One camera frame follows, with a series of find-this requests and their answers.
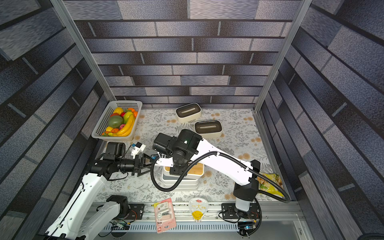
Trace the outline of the grey lid tissue box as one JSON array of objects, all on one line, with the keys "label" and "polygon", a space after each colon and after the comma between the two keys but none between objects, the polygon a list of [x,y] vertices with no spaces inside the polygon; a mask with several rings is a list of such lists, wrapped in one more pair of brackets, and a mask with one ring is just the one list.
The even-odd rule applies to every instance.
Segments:
[{"label": "grey lid tissue box", "polygon": [[[161,181],[165,185],[174,185],[177,182],[178,178],[171,178],[169,176],[162,176]],[[181,186],[186,186],[186,185],[197,185],[199,183],[198,179],[186,179],[183,178],[180,185]]]},{"label": "grey lid tissue box", "polygon": [[180,188],[180,187],[177,187],[173,190],[173,192],[194,192],[194,191],[197,191],[198,190],[198,187],[196,188]]},{"label": "grey lid tissue box", "polygon": [[[164,188],[171,188],[174,184],[164,184]],[[194,184],[194,185],[183,185],[182,183],[180,183],[177,187],[180,187],[180,188],[196,188],[196,187],[199,187],[199,184]]]}]

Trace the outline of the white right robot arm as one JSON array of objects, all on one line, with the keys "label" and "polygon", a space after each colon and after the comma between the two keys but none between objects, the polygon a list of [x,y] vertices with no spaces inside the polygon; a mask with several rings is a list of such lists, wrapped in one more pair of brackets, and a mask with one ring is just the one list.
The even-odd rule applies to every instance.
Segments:
[{"label": "white right robot arm", "polygon": [[[159,133],[154,140],[153,149],[164,157],[155,157],[151,166],[151,180],[154,186],[162,192],[175,190],[193,166],[201,163],[230,177],[236,184],[234,196],[236,208],[241,212],[249,212],[250,204],[257,194],[264,194],[283,203],[291,201],[288,193],[273,180],[260,174],[259,161],[241,161],[213,146],[201,135],[184,129],[177,137]],[[155,165],[173,164],[181,170],[178,180],[170,188],[163,188],[157,182],[154,174]],[[279,198],[268,192],[259,190],[259,179],[274,186],[283,197]]]}]

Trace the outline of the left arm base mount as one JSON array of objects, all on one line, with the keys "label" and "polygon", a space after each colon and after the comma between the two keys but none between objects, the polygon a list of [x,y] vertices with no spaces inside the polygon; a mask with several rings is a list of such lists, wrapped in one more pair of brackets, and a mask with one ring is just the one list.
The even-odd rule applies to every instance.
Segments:
[{"label": "left arm base mount", "polygon": [[145,211],[145,204],[128,203],[128,205],[130,207],[130,212],[124,216],[123,220],[124,221],[142,220],[144,211]]}]

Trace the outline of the brown lid rounded tissue box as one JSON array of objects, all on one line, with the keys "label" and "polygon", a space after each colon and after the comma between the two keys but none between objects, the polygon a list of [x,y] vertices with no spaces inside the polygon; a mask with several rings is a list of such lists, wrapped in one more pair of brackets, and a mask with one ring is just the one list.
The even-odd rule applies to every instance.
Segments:
[{"label": "brown lid rounded tissue box", "polygon": [[218,138],[223,133],[223,127],[218,120],[205,120],[195,123],[195,132],[204,139]]}]

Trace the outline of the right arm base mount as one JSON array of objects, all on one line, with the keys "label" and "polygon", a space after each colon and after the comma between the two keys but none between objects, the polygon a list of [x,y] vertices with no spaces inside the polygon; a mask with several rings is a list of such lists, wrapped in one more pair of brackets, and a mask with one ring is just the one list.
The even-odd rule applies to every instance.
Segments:
[{"label": "right arm base mount", "polygon": [[241,213],[235,206],[235,203],[221,204],[221,218],[224,220],[259,220],[261,218],[260,206],[256,203],[250,204],[250,209],[246,213]]}]

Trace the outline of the wooden lid tissue box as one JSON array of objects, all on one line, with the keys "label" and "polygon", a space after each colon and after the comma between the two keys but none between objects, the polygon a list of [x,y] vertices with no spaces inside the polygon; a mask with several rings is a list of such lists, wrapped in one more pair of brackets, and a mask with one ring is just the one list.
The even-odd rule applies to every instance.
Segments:
[{"label": "wooden lid tissue box", "polygon": [[[162,173],[168,177],[179,178],[183,173],[183,169],[179,167],[163,167]],[[185,179],[197,180],[205,173],[205,166],[201,163],[194,165],[185,175]]]}]

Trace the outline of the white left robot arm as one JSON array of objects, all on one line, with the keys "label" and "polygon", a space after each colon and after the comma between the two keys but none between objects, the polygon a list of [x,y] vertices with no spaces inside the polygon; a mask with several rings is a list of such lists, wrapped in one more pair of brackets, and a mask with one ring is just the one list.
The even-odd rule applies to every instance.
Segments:
[{"label": "white left robot arm", "polygon": [[142,176],[151,171],[153,159],[144,153],[140,142],[126,147],[124,143],[109,142],[105,152],[86,168],[81,183],[64,210],[44,233],[46,240],[93,240],[102,229],[116,220],[126,226],[143,217],[144,205],[129,203],[127,197],[110,196],[87,221],[85,217],[99,191],[112,182],[114,173]]}]

